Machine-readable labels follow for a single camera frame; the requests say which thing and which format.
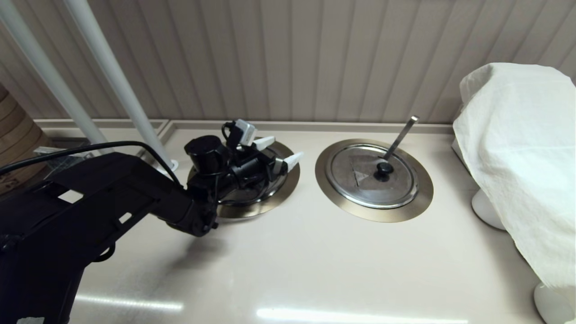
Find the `white cloth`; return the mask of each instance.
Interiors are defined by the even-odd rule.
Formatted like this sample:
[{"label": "white cloth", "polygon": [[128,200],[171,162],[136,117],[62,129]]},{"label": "white cloth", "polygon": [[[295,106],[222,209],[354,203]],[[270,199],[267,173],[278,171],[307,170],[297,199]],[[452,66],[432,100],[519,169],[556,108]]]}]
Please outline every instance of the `white cloth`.
[{"label": "white cloth", "polygon": [[491,63],[460,93],[454,132],[472,177],[538,277],[575,309],[576,88],[551,67]]}]

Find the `white pole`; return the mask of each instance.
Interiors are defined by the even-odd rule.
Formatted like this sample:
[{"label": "white pole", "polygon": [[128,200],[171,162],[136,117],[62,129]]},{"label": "white pole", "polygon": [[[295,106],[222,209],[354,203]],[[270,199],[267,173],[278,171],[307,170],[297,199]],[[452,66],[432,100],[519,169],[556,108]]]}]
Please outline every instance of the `white pole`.
[{"label": "white pole", "polygon": [[[90,142],[93,144],[108,142],[50,62],[12,0],[0,0],[0,18],[42,80]],[[105,154],[114,152],[114,150],[102,149],[100,152]]]},{"label": "white pole", "polygon": [[106,37],[104,37],[100,25],[98,25],[98,21],[96,21],[96,17],[94,16],[88,1],[65,0],[65,3],[72,14],[72,17],[74,17],[74,21],[78,25],[84,39],[88,43],[92,54],[106,75],[108,82],[112,85],[112,89],[132,119],[134,126],[136,126],[136,129],[138,129],[146,143],[148,143],[148,145],[150,145],[158,155],[162,157],[164,162],[166,162],[172,169],[175,169],[175,161],[170,160],[164,146],[156,136],[156,132],[152,128],[148,117],[140,105],[140,101],[138,101],[128,79],[126,79],[126,76],[122,72],[122,68],[116,60],[110,45],[108,45]]}]

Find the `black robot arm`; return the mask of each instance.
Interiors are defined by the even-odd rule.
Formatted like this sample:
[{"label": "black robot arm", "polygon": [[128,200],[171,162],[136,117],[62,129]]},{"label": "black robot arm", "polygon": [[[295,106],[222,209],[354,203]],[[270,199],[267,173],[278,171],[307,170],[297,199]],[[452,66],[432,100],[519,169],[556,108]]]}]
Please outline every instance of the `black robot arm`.
[{"label": "black robot arm", "polygon": [[[289,171],[287,162],[256,149],[251,130],[236,123],[226,124],[227,145],[215,136],[186,145],[196,168],[187,189],[137,157],[111,153],[0,202],[0,323],[67,323],[84,268],[109,258],[115,242],[144,216],[203,236],[217,227],[226,195]],[[69,190],[82,198],[59,198]]]}]

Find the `black knob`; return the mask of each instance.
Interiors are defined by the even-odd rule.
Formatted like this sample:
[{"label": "black knob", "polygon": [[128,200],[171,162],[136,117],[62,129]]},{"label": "black knob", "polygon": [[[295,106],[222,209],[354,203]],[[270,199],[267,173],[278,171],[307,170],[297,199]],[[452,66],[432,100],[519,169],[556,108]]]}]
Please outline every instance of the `black knob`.
[{"label": "black knob", "polygon": [[228,167],[228,149],[214,135],[207,135],[190,141],[184,147],[198,174],[217,174]]},{"label": "black knob", "polygon": [[389,175],[394,172],[394,167],[388,162],[380,162],[376,164],[376,168],[378,169],[379,175]]}]

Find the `white countertop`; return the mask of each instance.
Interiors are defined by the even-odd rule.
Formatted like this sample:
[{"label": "white countertop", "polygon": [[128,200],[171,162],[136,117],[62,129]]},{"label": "white countertop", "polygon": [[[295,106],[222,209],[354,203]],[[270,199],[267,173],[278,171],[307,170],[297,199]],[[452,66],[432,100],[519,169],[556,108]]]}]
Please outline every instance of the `white countertop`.
[{"label": "white countertop", "polygon": [[[207,134],[219,131],[176,130],[168,141],[180,181],[192,166],[184,145]],[[430,207],[402,223],[346,213],[314,175],[329,145],[396,134],[258,135],[305,152],[287,201],[203,238],[146,217],[111,259],[86,268],[70,323],[543,323],[532,301],[539,279],[511,237],[471,209],[478,187],[453,135],[409,134],[400,145],[434,183]]]}]

